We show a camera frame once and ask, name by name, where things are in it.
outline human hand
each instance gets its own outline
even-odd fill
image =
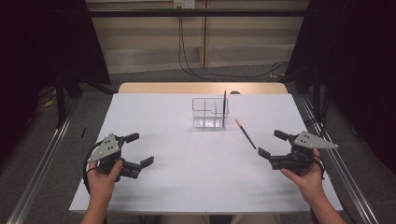
[[[320,154],[317,149],[314,149],[314,155],[314,160],[320,162]],[[326,199],[322,186],[322,170],[316,162],[312,162],[311,166],[303,171],[301,176],[287,169],[281,169],[280,172],[297,185],[308,204]]]
[[[98,161],[91,162],[87,173],[90,183],[91,201],[95,203],[109,203],[117,176],[122,169],[122,161],[117,161],[109,174],[97,166]]]

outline power outlet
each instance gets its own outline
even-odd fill
[[[184,8],[195,8],[195,0],[185,0]]]
[[[174,8],[184,8],[184,0],[174,0]]]

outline transparent box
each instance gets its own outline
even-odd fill
[[[224,128],[228,118],[228,99],[193,98],[194,128]]]

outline black cable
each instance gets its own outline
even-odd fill
[[[319,137],[322,137],[326,130],[326,118],[327,118],[327,112],[329,110],[329,104],[330,104],[330,95],[329,95],[329,90],[326,87],[324,96],[323,96],[323,105],[320,110],[320,117],[321,117],[322,125],[321,125],[321,129],[320,129]]]
[[[88,193],[90,193],[90,183],[88,182],[88,176],[87,173],[92,170],[88,170],[87,171],[87,165],[88,165],[88,159],[90,158],[92,152],[99,147],[102,144],[103,140],[96,143],[93,147],[90,148],[90,150],[88,151],[87,155],[85,156],[85,160],[84,160],[84,164],[82,166],[82,179],[84,180],[84,185],[85,188],[87,189]]]
[[[273,71],[273,73],[271,74],[270,79],[268,80],[268,82],[272,81],[272,79],[274,78],[274,76],[275,76],[275,75],[274,75],[274,72],[275,72],[274,66],[275,66],[276,64],[278,64],[278,63],[280,63],[281,65],[283,65],[283,64],[289,63],[289,62],[277,62],[277,63],[273,63],[273,65],[271,66],[271,71]]]
[[[307,119],[307,120],[304,120],[304,124],[306,125],[306,123],[308,123],[308,122],[314,122],[315,120],[317,120],[317,119]]]
[[[309,68],[309,66],[307,65],[302,65],[300,66],[296,71],[294,71],[291,74],[288,74],[287,76],[282,77],[280,80],[278,80],[277,82],[281,82],[281,83],[288,83],[291,82],[293,80],[295,80],[297,78],[297,76],[299,76],[300,74],[302,74],[303,72],[305,72],[307,69]]]
[[[318,158],[321,161],[321,163],[320,163],[320,161],[317,161],[314,159],[314,162],[319,165],[320,170],[322,172],[322,179],[324,179],[324,172],[326,171],[326,165],[324,164],[324,161],[322,160],[321,157],[319,157],[317,155],[314,155],[314,157]]]
[[[190,72],[187,71],[187,70],[183,67],[183,65],[181,64],[181,59],[180,59],[180,51],[181,51],[181,46],[180,46],[180,45],[181,45],[181,42],[183,43],[183,52],[184,52],[184,58],[185,58],[185,60],[186,60],[186,65],[189,67]],[[198,75],[196,75],[196,74],[191,70],[191,68],[190,68],[190,66],[189,66],[189,62],[187,61],[186,51],[185,51],[185,48],[184,48],[183,21],[182,21],[181,17],[178,17],[178,54],[177,54],[177,57],[178,57],[178,63],[180,64],[180,68],[181,68],[185,73],[190,74],[190,75],[193,75],[193,76],[195,76],[195,77],[199,77]],[[208,81],[216,82],[215,80],[210,79],[210,78],[207,78],[207,77],[199,77],[199,78],[202,78],[202,79],[205,79],[205,80],[208,80]]]
[[[96,167],[93,167],[93,168],[89,169],[87,172],[85,172],[85,174],[88,175],[88,173],[89,173],[91,170],[95,170],[96,168],[98,168],[98,167],[96,166]]]
[[[183,20],[182,20],[181,17],[178,17],[178,23],[179,23],[179,27],[178,27],[179,28],[179,36],[178,36],[179,41],[178,41],[178,55],[177,56],[178,56],[178,62],[180,64],[180,67],[185,73],[193,75],[193,76],[196,76],[196,77],[200,77],[200,78],[203,78],[203,79],[206,79],[206,80],[209,80],[209,81],[213,81],[213,82],[217,82],[217,81],[213,80],[213,79],[210,79],[210,78],[202,77],[202,76],[242,77],[242,76],[238,76],[238,75],[228,75],[228,74],[214,74],[214,73],[200,73],[200,74],[197,74],[197,73],[195,73],[190,68],[189,62],[187,60],[187,55],[186,55],[186,50],[185,50],[185,45],[184,45]],[[190,72],[187,71],[181,64],[181,59],[180,59],[181,48],[183,48],[184,59],[186,61],[186,65],[187,65],[188,69],[190,70]],[[262,74],[258,74],[258,75],[247,76],[246,78],[262,77],[262,76],[266,76],[268,74],[274,73],[276,69],[278,69],[280,66],[283,65],[283,63],[288,63],[288,62],[273,63],[272,69],[270,71],[262,73]]]

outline white table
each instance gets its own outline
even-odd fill
[[[191,100],[222,97],[202,94],[116,94],[98,139],[140,133],[122,157],[154,163],[139,178],[123,177],[108,212],[128,214],[252,214],[308,211],[299,190],[261,158],[238,128],[239,119],[257,147],[274,155],[290,145],[273,136],[305,130],[291,95],[228,95],[230,114],[224,130],[192,128]],[[342,210],[329,177],[325,191]],[[84,213],[89,195],[81,183],[70,211]]]

